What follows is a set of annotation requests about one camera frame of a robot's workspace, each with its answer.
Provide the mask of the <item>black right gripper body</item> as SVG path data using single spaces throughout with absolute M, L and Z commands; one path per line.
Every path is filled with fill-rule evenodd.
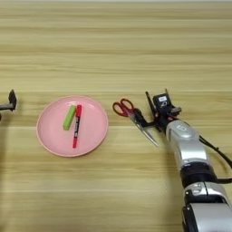
M 181 113 L 180 107 L 174 107 L 172 104 L 168 107 L 160 108 L 154 106 L 154 125 L 158 131 L 165 131 L 170 122 L 175 121 Z

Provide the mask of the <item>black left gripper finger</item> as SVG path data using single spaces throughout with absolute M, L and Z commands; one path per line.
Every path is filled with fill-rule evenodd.
M 17 99 L 15 96 L 15 91 L 11 90 L 8 95 L 9 102 L 7 104 L 0 105 L 0 111 L 10 110 L 14 111 L 16 108 Z

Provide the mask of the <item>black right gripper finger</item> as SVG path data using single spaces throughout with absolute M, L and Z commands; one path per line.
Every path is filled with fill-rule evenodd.
M 146 93 L 146 97 L 147 97 L 148 102 L 149 102 L 149 106 L 150 106 L 153 118 L 154 118 L 154 120 L 156 120 L 157 119 L 157 110 L 155 109 L 154 104 L 152 103 L 150 94 L 148 92 L 145 92 L 145 93 Z
M 134 116 L 135 116 L 135 119 L 136 119 L 136 122 L 138 122 L 142 127 L 153 127 L 153 126 L 157 126 L 157 122 L 156 121 L 152 121 L 152 122 L 147 122 L 141 111 L 136 108 L 134 110 Z

